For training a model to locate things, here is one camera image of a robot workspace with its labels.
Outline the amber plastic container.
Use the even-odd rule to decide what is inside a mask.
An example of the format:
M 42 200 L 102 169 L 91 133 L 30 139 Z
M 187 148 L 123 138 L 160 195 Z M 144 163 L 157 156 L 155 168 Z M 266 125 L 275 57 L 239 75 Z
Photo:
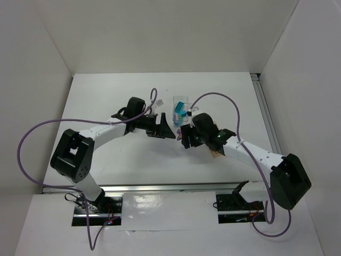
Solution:
M 218 157 L 224 156 L 224 154 L 221 154 L 221 153 L 219 153 L 217 151 L 213 151 L 213 150 L 210 150 L 210 153 L 211 153 L 213 158 L 218 158 Z

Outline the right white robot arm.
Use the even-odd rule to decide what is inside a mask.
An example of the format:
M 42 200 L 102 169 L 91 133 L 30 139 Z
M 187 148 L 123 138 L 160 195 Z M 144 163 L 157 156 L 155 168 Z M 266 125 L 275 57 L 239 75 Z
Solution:
M 292 210 L 312 184 L 294 154 L 275 154 L 247 141 L 239 140 L 228 129 L 219 129 L 207 113 L 195 115 L 191 124 L 182 125 L 184 148 L 206 145 L 211 151 L 229 156 L 262 171 L 261 181 L 243 181 L 232 192 L 236 204 L 274 201 L 285 210 Z

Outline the teal rectangular lego brick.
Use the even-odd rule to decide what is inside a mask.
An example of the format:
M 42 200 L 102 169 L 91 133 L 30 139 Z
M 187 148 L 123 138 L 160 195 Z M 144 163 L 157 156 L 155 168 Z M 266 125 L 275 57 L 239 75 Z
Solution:
M 174 112 L 180 113 L 183 110 L 183 108 L 184 108 L 184 102 L 179 101 L 174 108 Z

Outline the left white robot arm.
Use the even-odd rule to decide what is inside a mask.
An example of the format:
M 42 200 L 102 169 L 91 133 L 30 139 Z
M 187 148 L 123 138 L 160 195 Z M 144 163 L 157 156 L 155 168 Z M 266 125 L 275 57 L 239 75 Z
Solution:
M 99 147 L 135 129 L 145 130 L 149 137 L 176 138 L 165 113 L 161 114 L 157 124 L 157 115 L 145 115 L 144 110 L 145 101 L 131 97 L 126 107 L 110 117 L 108 125 L 97 125 L 82 131 L 65 130 L 52 155 L 50 166 L 83 192 L 87 201 L 99 211 L 112 203 L 90 174 L 93 153 Z

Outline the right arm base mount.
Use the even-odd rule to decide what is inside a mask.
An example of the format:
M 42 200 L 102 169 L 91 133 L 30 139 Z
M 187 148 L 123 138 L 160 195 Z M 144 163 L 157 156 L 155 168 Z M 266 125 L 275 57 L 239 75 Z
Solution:
M 252 222 L 253 217 L 256 217 L 255 222 L 265 222 L 262 202 L 239 205 L 234 201 L 232 194 L 217 194 L 216 202 L 212 206 L 217 210 L 219 224 Z

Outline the purple butterfly lego piece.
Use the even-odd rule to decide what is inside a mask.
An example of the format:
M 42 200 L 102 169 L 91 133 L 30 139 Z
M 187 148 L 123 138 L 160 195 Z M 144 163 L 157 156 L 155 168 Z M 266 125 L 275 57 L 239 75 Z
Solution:
M 181 140 L 182 139 L 181 129 L 178 129 L 176 133 L 177 133 L 177 140 Z

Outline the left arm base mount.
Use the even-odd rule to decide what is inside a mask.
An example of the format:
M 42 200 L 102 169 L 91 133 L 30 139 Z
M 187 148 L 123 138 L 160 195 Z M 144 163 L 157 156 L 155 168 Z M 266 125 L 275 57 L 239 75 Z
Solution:
M 75 205 L 71 225 L 73 227 L 86 226 L 86 205 L 82 196 L 66 193 L 64 199 Z M 122 203 L 122 196 L 109 197 L 99 208 L 88 203 L 89 226 L 102 226 L 107 221 L 108 226 L 120 226 Z

